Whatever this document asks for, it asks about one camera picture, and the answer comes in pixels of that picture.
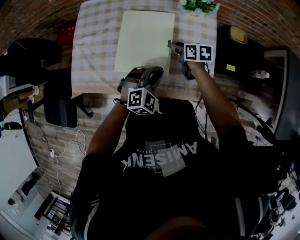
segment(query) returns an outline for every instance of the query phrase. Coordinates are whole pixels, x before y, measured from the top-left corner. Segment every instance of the black chair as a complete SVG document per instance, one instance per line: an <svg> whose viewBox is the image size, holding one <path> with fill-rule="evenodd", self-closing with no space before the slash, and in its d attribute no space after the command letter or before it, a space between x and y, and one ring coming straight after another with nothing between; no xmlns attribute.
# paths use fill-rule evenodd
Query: black chair
<svg viewBox="0 0 300 240"><path fill-rule="evenodd" d="M88 118L93 113L88 113L83 106L83 96L71 98L71 71L61 69L56 80L44 85L44 98L35 104L28 103L29 121L34 122L33 112L44 104L45 119L47 122L57 126L75 128L77 127L77 106Z"/></svg>

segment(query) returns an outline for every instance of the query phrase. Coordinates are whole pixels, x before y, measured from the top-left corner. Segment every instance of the white flower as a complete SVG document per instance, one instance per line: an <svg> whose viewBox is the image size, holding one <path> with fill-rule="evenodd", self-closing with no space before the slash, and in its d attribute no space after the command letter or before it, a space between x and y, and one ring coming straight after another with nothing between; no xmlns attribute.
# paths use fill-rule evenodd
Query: white flower
<svg viewBox="0 0 300 240"><path fill-rule="evenodd" d="M180 3L181 5L186 5L187 0L180 0L179 3Z"/></svg>

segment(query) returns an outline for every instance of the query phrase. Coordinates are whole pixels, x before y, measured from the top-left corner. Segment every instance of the black t-shirt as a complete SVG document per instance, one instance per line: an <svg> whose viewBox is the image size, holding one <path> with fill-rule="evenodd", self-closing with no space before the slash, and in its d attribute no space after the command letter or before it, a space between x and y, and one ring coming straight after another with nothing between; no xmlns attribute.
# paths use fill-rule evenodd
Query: black t-shirt
<svg viewBox="0 0 300 240"><path fill-rule="evenodd" d="M236 217L227 224L220 216L236 213L232 213L234 202L225 203L226 197L220 195L225 183L219 176L225 156L247 145L245 131L241 126L226 130L219 136L217 150L199 134L191 106L184 107L187 112L181 117L131 114L127 138L112 157L86 156L71 201L73 229L85 227L90 202L98 194L99 210L89 224L88 239L101 233L141 240L179 216L193 217L218 230L230 225L236 231ZM81 220L73 223L79 216Z"/></svg>

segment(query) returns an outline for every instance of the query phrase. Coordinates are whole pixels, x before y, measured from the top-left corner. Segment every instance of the yellow object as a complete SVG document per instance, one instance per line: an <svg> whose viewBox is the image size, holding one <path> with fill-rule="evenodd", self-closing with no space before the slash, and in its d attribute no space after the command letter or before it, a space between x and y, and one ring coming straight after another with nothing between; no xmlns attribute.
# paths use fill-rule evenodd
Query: yellow object
<svg viewBox="0 0 300 240"><path fill-rule="evenodd" d="M235 72L235 66L227 64L226 69Z"/></svg>
<svg viewBox="0 0 300 240"><path fill-rule="evenodd" d="M230 39L241 44L247 44L247 33L237 27L230 28Z"/></svg>

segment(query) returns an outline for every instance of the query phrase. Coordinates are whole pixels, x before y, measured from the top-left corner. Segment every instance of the table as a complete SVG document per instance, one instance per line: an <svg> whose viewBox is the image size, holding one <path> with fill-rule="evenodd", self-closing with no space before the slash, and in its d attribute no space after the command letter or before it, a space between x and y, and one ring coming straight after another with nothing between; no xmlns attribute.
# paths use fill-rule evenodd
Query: table
<svg viewBox="0 0 300 240"><path fill-rule="evenodd" d="M173 42L202 43L214 46L217 42L217 17L190 18L179 12L178 0L90 0L84 2L77 18L72 52L72 95L81 93L116 94L126 73L114 72L114 62L124 11L163 11L175 13ZM210 75L214 63L208 64ZM195 81L187 81L181 64L172 54L170 71L156 91L157 97L199 100Z"/></svg>

